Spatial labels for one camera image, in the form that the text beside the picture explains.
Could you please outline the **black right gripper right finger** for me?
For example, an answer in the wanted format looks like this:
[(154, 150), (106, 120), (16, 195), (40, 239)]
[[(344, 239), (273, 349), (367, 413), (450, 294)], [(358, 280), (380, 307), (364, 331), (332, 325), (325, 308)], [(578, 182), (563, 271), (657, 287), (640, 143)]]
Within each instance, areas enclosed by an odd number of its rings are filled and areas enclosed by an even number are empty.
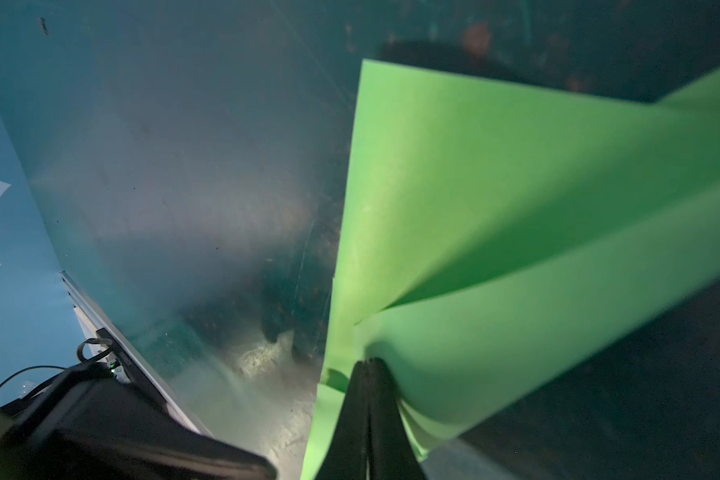
[(409, 442), (397, 388), (386, 363), (370, 359), (370, 478), (379, 480), (425, 480), (426, 475)]

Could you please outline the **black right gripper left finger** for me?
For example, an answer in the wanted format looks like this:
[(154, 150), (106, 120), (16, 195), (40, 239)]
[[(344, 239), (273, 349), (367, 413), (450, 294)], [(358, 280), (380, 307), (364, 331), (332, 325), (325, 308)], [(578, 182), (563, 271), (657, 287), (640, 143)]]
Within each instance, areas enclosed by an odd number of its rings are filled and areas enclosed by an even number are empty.
[(317, 480), (363, 480), (368, 474), (368, 367), (357, 362), (345, 393), (333, 437)]

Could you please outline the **green square paper sheet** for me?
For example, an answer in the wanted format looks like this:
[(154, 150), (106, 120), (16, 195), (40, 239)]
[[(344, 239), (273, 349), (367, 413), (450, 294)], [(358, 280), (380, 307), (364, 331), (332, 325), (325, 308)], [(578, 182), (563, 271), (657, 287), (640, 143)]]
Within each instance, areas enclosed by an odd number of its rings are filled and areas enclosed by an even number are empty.
[(302, 477), (378, 357), (422, 459), (720, 278), (720, 68), (651, 104), (367, 60)]

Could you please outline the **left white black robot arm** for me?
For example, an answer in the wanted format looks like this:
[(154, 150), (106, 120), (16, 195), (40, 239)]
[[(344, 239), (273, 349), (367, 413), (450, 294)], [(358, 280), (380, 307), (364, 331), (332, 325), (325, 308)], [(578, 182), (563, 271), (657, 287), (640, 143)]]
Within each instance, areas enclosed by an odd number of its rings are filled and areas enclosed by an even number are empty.
[(264, 457), (196, 433), (100, 364), (0, 408), (0, 479), (274, 479)]

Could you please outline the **aluminium left floor rail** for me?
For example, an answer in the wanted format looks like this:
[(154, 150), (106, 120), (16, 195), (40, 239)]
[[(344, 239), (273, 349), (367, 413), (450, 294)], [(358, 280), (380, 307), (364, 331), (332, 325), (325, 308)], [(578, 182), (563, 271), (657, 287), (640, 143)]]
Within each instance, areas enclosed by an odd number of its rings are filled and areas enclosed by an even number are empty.
[(73, 309), (86, 339), (108, 340), (112, 353), (106, 363), (112, 365), (116, 377), (139, 387), (145, 394), (162, 407), (174, 420), (184, 427), (205, 436), (211, 432), (178, 399), (175, 391), (150, 366), (124, 334), (112, 323), (103, 311), (77, 285), (64, 270), (60, 273), (62, 284), (73, 303)]

